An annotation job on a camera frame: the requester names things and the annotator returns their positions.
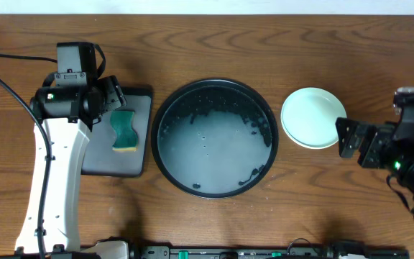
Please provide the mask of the green yellow sponge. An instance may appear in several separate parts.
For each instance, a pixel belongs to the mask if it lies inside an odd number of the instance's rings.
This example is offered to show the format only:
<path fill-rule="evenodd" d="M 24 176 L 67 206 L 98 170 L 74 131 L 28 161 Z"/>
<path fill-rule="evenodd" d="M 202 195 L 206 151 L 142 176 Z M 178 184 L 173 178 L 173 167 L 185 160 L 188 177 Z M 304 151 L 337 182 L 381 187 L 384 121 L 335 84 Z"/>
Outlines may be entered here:
<path fill-rule="evenodd" d="M 116 133 L 112 148 L 117 152 L 134 152 L 138 148 L 138 135 L 132 127 L 133 111 L 114 111 L 111 113 L 110 125 Z"/>

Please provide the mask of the light teal plate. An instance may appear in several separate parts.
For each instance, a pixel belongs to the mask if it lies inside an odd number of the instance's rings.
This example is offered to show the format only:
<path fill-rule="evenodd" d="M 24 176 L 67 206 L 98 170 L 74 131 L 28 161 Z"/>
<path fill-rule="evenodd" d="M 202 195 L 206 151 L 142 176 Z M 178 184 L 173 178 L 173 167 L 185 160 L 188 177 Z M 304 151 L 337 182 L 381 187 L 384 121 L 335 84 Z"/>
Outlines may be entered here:
<path fill-rule="evenodd" d="M 339 117 L 346 117 L 343 104 L 329 91 L 315 87 L 292 92 L 280 112 L 286 135 L 296 144 L 316 150 L 339 141 L 336 131 Z"/>

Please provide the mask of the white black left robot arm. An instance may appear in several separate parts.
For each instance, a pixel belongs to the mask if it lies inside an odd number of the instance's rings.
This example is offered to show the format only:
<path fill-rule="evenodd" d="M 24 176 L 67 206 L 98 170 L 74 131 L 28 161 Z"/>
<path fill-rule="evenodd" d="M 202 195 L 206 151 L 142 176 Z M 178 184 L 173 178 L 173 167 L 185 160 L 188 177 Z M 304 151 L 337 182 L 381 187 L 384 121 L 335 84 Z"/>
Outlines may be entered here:
<path fill-rule="evenodd" d="M 36 155 L 14 258 L 82 256 L 77 205 L 92 127 L 127 102 L 115 76 L 87 81 L 74 73 L 57 79 L 58 85 L 39 88 L 29 103 Z"/>

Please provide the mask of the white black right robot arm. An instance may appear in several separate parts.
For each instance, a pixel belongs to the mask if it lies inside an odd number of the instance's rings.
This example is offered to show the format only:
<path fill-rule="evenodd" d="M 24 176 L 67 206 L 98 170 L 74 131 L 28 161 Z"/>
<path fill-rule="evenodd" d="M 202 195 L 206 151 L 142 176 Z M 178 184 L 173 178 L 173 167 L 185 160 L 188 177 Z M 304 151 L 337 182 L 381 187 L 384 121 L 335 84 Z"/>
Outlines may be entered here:
<path fill-rule="evenodd" d="M 369 124 L 339 117 L 336 131 L 342 158 L 351 158 L 359 151 L 357 162 L 361 167 L 388 170 L 387 184 L 396 178 L 413 194 L 414 201 L 414 123 Z M 414 205 L 410 206 L 400 191 L 395 193 L 414 218 Z"/>

